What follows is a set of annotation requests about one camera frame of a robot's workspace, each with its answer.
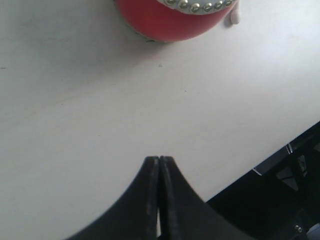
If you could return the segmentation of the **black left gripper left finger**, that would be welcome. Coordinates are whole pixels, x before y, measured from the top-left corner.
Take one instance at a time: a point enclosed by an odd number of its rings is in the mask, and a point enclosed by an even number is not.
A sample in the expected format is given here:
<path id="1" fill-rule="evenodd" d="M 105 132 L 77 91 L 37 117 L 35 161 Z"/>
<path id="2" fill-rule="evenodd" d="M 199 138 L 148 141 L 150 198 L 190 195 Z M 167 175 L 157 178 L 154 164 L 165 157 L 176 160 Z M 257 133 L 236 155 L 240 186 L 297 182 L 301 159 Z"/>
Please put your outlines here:
<path id="1" fill-rule="evenodd" d="M 156 240 L 159 158 L 148 156 L 122 196 L 70 240 Z"/>

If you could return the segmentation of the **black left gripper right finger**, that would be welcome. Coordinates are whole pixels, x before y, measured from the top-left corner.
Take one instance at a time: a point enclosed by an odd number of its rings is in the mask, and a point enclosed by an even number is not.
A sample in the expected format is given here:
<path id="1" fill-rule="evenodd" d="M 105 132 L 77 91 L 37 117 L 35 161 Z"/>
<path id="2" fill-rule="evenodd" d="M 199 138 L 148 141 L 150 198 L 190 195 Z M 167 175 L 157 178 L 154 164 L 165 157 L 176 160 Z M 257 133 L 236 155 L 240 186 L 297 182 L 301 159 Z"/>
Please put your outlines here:
<path id="1" fill-rule="evenodd" d="M 175 160 L 159 159 L 159 219 L 162 240 L 215 240 L 213 212 L 189 185 Z"/>

